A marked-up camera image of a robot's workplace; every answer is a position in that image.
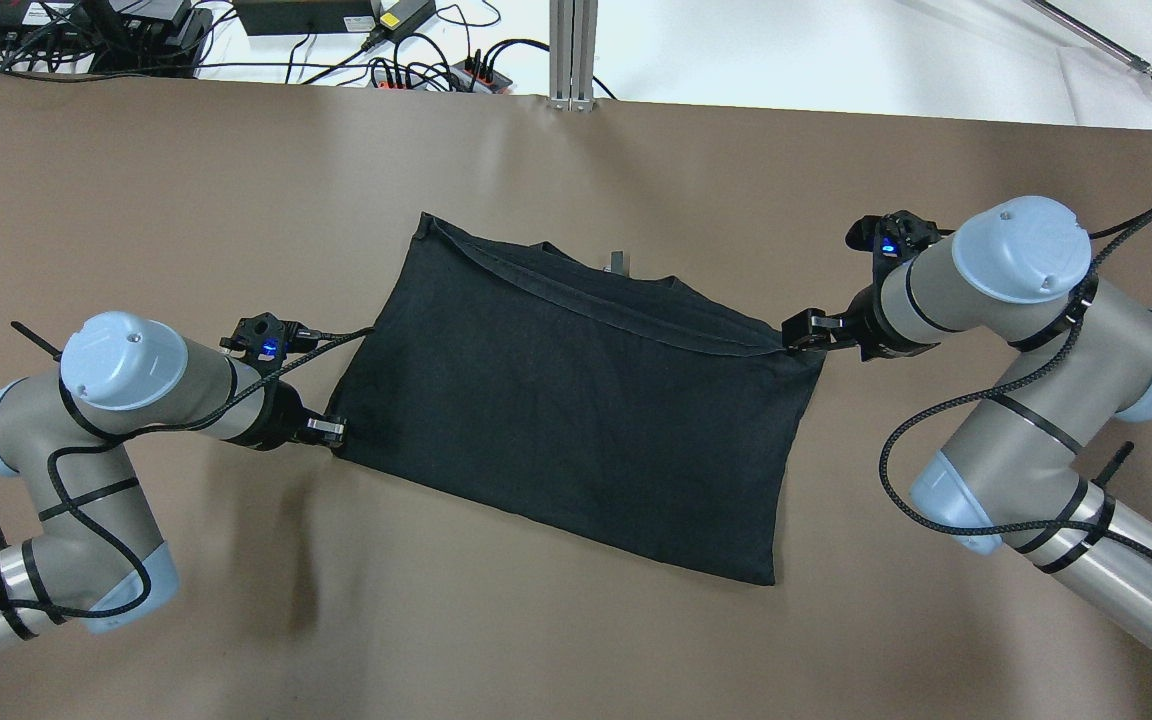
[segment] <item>black strap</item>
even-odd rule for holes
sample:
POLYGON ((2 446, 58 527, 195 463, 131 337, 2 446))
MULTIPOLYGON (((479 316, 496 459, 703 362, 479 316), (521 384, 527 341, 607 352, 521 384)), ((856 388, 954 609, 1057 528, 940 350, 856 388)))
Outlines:
POLYGON ((24 620, 20 619, 20 613, 15 611, 15 607, 10 605, 10 598, 8 597, 8 585, 3 582, 3 566, 0 564, 0 612, 3 614, 3 620, 8 621, 8 626, 12 626, 12 631, 17 635, 18 638, 23 641, 32 641, 32 638, 38 637, 37 632, 29 629, 29 626, 24 624, 24 620))
MULTIPOLYGON (((20 544, 20 555, 24 559, 24 573, 29 575, 29 586, 33 589, 33 594, 38 598, 38 602, 51 605, 51 596, 47 594, 47 589, 41 584, 38 564, 33 561, 33 538, 29 538, 26 541, 20 544)), ((47 617, 56 626, 68 620, 68 617, 55 611, 47 611, 47 617)))
POLYGON ((78 509, 88 502, 94 502, 100 500, 103 497, 114 495, 115 492, 123 492, 124 488, 134 488, 141 484, 141 480, 131 477, 124 480, 119 480, 109 486, 101 488, 93 488, 91 492, 84 492, 83 495, 70 498, 69 502, 61 502, 59 505, 52 505, 48 509, 44 511, 38 511, 38 520, 46 521, 52 520, 56 515, 65 515, 66 511, 78 509))
POLYGON ((1032 336, 1024 338, 1024 340, 1007 344, 1015 347, 1016 350, 1022 353, 1038 350, 1039 347, 1047 344, 1052 340, 1055 340, 1055 338, 1060 338, 1061 333, 1073 328, 1074 325, 1083 323, 1083 314, 1086 314, 1087 308, 1092 306, 1092 301, 1096 300, 1096 288, 1100 287, 1100 283, 1101 279, 1097 274, 1089 275, 1087 286, 1082 291, 1076 291, 1070 296, 1069 304, 1064 305, 1061 314, 1058 314, 1055 320, 1048 323, 1046 328, 1038 331, 1032 336))
POLYGON ((942 333, 963 332, 963 331, 955 331, 952 328, 947 328, 945 327, 945 325, 937 323, 937 320, 929 318, 927 313, 923 313, 922 306, 918 306, 918 301, 914 300, 914 285, 910 283, 910 276, 912 274, 914 274, 914 264, 910 263, 909 270, 905 270, 905 300, 909 300, 909 306, 914 308, 914 312, 918 314, 924 323, 932 325, 933 328, 937 328, 942 333))
POLYGON ((993 397, 990 397, 990 400, 995 401, 999 406, 1006 407, 1007 410, 1011 410, 1013 414, 1020 415, 1021 418, 1028 420, 1028 423, 1030 425, 1033 425, 1033 427, 1037 427, 1041 430, 1044 433, 1049 434, 1053 439, 1055 439, 1056 442, 1060 442, 1066 448, 1069 448, 1069 452, 1073 452, 1074 455, 1078 455, 1081 454, 1081 452, 1083 452, 1083 446, 1078 441, 1076 441, 1076 439, 1074 439, 1073 435, 1066 433, 1064 430, 1056 427, 1056 424, 1052 423, 1052 420, 1043 418, 1043 416, 1039 414, 1034 414, 1033 410, 1030 410, 1029 407, 1023 406, 1015 397, 1009 397, 1006 395, 995 395, 993 397))
MULTIPOLYGON (((1078 510, 1078 506, 1083 505, 1083 498, 1087 497, 1087 480, 1083 478, 1078 479, 1078 487, 1074 488, 1074 495, 1069 498, 1069 502, 1064 503, 1064 509, 1056 515, 1056 520, 1069 520, 1073 518, 1074 513, 1078 510)), ((1060 526, 1052 525, 1051 528, 1044 529, 1043 532, 1034 536, 1032 541, 1028 541, 1016 548, 1016 552, 1021 555, 1025 555, 1028 552, 1037 551, 1043 546, 1044 543, 1049 541, 1052 536, 1060 532, 1060 526)))
POLYGON ((88 418, 83 418, 83 414, 78 410, 78 406, 74 404, 74 395, 70 395, 69 388, 65 387, 65 381, 60 381, 60 402, 63 402, 65 410, 69 414, 70 418, 74 418, 74 420, 78 423, 78 427, 86 430, 88 433, 99 437, 105 442, 119 444, 127 439, 124 435, 106 433, 105 430, 98 429, 88 418))
POLYGON ((1114 520, 1114 507, 1116 505, 1117 501, 1114 500, 1113 495, 1106 495, 1105 501, 1102 501, 1101 505, 1101 514, 1096 520, 1096 528, 1091 530, 1091 532, 1087 532, 1087 537, 1083 538, 1078 544, 1075 544, 1074 547, 1070 547, 1064 555, 1061 555, 1047 564, 1039 564, 1038 569, 1048 575, 1060 573, 1064 568, 1069 568, 1075 560, 1082 558, 1084 552, 1092 550, 1093 544, 1100 541, 1100 539, 1105 537, 1106 530, 1111 529, 1111 520, 1114 520))

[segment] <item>black box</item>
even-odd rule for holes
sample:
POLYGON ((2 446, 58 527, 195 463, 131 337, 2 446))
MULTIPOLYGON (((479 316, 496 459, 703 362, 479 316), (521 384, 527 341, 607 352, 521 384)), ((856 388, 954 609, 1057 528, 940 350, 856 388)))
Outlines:
POLYGON ((380 0, 233 0, 247 35, 371 32, 380 0))

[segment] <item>metal stand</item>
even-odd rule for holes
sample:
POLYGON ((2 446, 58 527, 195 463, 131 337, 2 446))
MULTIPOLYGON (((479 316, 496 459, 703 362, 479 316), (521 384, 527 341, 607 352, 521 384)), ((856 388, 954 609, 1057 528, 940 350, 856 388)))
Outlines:
POLYGON ((594 108, 598 0, 550 0, 550 106, 594 108))

